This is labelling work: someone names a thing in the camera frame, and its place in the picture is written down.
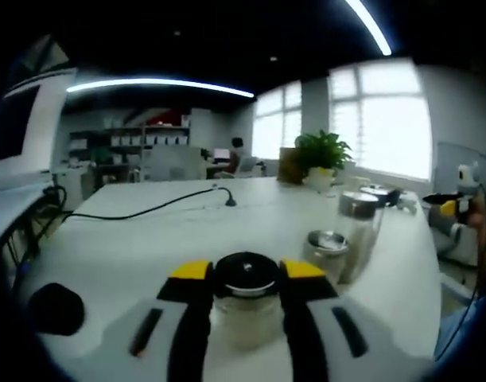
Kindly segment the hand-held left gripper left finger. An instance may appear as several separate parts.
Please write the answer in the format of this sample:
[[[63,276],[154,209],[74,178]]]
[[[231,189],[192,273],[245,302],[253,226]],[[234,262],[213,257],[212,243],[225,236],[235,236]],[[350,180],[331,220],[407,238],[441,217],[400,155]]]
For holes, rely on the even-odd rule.
[[[211,332],[213,263],[180,265],[157,297],[114,322],[101,352],[102,381],[201,381]]]

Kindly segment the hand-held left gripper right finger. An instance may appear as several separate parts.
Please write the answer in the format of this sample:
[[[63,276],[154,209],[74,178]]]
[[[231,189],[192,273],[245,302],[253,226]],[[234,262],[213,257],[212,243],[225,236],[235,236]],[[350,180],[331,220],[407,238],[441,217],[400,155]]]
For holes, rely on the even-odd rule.
[[[284,259],[279,296],[289,347],[293,381],[392,381],[383,359],[387,343],[371,343],[377,328],[358,318],[311,263]]]

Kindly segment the person's right hand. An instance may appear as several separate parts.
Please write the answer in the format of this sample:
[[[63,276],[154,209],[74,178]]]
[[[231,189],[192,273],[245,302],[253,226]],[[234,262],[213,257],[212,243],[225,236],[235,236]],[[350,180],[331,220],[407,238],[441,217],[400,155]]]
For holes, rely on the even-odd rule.
[[[468,226],[481,230],[486,227],[486,202],[475,197],[469,208]]]

